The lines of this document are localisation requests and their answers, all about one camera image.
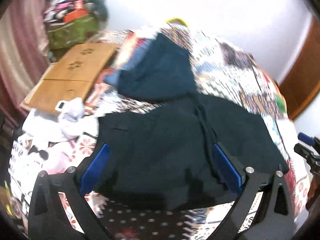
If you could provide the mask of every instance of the pink curtain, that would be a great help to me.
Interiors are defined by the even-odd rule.
[[[19,107],[49,65],[43,12],[51,0],[12,0],[0,19],[0,109],[15,125]]]

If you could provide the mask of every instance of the metal bolt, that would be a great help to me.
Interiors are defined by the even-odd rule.
[[[67,169],[67,172],[73,173],[73,172],[75,172],[75,170],[76,170],[76,168],[75,168],[74,166],[71,166],[71,167],[69,167],[69,168]]]
[[[246,167],[245,170],[247,171],[247,173],[253,173],[254,172],[254,168],[252,167]]]
[[[277,174],[278,177],[282,177],[283,176],[282,171],[276,171],[276,174]]]
[[[43,177],[45,174],[46,174],[46,171],[40,171],[39,174],[38,174],[38,176],[39,176],[39,177]]]

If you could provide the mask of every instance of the wooden panel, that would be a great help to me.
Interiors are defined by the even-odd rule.
[[[295,119],[320,90],[320,22],[313,19],[303,49],[279,87],[287,102],[290,119]]]

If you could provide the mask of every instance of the striped curtain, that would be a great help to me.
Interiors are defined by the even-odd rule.
[[[19,104],[49,65],[43,12],[51,0],[12,0],[0,19],[0,110],[15,126]]]

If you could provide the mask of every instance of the bed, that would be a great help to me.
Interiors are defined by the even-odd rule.
[[[310,186],[309,178],[303,158],[293,151],[298,141],[296,130],[288,119],[285,99],[277,85],[256,65],[252,55],[244,53],[228,41],[183,25],[165,24],[159,27],[145,26],[136,31],[101,31],[89,39],[88,42],[117,43],[119,51],[111,66],[98,76],[85,102],[88,122],[79,138],[51,143],[25,133],[13,143],[9,168],[10,185],[17,213],[19,218],[22,217],[25,227],[33,185],[44,165],[41,158],[26,157],[31,146],[47,149],[49,155],[55,156],[59,169],[53,173],[64,172],[69,166],[78,166],[93,152],[98,134],[97,117],[125,111],[144,114],[161,107],[125,98],[118,95],[112,86],[102,82],[109,68],[117,68],[126,62],[141,40],[153,39],[159,32],[190,51],[190,63],[199,92],[225,98],[251,113],[261,114],[273,142],[290,168],[285,179],[291,194],[294,216],[297,217],[304,208]],[[64,193],[59,194],[72,227],[82,232]],[[240,231],[250,226],[261,197],[262,193],[256,195]],[[225,203],[183,212],[134,211],[96,192],[91,192],[84,198],[116,239],[205,240],[233,204]]]

